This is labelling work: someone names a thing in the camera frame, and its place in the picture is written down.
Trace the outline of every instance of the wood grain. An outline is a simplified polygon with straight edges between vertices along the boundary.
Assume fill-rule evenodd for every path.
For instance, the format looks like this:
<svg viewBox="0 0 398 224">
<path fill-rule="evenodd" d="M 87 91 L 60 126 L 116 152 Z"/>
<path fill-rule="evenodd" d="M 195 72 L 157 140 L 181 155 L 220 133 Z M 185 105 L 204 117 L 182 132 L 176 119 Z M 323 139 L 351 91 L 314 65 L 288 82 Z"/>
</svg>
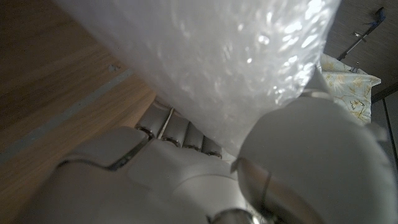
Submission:
<svg viewBox="0 0 398 224">
<path fill-rule="evenodd" d="M 127 69 L 49 0 L 2 1 L 0 16 L 0 152 Z M 1 223 L 12 221 L 66 153 L 111 128 L 134 126 L 154 97 L 133 75 L 1 165 Z"/>
</svg>

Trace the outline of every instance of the plastic wrap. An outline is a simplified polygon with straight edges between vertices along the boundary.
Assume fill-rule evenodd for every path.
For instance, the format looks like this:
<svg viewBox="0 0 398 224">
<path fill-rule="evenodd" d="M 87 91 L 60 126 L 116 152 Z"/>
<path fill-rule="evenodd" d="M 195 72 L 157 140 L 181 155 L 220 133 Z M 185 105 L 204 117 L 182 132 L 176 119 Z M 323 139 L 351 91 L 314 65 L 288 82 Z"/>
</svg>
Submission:
<svg viewBox="0 0 398 224">
<path fill-rule="evenodd" d="M 299 96 L 335 0 L 56 0 L 206 136 L 236 155 Z"/>
</svg>

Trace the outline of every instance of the pillow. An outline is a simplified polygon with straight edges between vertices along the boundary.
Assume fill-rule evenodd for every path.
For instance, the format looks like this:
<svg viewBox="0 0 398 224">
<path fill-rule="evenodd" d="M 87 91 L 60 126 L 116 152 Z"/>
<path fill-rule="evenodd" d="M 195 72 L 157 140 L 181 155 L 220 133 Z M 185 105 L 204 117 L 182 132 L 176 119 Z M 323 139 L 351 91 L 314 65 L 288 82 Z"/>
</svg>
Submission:
<svg viewBox="0 0 398 224">
<path fill-rule="evenodd" d="M 381 83 L 381 79 L 325 54 L 321 56 L 320 64 L 335 103 L 346 108 L 361 124 L 370 123 L 371 90 Z"/>
</svg>

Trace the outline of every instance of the wooden surface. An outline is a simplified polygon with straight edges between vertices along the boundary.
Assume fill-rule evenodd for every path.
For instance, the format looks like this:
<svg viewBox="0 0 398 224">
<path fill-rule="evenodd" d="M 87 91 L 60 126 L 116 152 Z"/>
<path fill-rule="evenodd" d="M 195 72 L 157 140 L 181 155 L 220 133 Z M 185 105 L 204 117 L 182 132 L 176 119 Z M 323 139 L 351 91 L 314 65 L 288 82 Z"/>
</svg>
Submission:
<svg viewBox="0 0 398 224">
<path fill-rule="evenodd" d="M 342 0 L 325 47 L 326 54 L 337 58 L 358 39 L 354 31 L 365 33 L 380 7 L 385 8 L 384 22 L 342 60 L 381 78 L 372 95 L 398 82 L 398 0 Z"/>
<path fill-rule="evenodd" d="M 127 69 L 49 0 L 3 1 L 0 15 L 0 152 Z M 133 75 L 1 165 L 0 223 L 11 222 L 63 155 L 134 126 L 154 97 Z"/>
</svg>

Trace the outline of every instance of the floral fabric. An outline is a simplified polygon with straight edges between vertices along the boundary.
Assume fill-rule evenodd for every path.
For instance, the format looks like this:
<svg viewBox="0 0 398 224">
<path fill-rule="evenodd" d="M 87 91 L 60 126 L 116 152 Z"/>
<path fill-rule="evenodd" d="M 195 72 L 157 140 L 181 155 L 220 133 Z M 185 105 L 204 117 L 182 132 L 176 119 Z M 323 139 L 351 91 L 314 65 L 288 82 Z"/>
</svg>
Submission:
<svg viewBox="0 0 398 224">
<path fill-rule="evenodd" d="M 371 90 L 381 79 L 325 54 L 321 56 L 320 65 L 335 103 L 346 108 L 360 123 L 370 123 Z"/>
</svg>

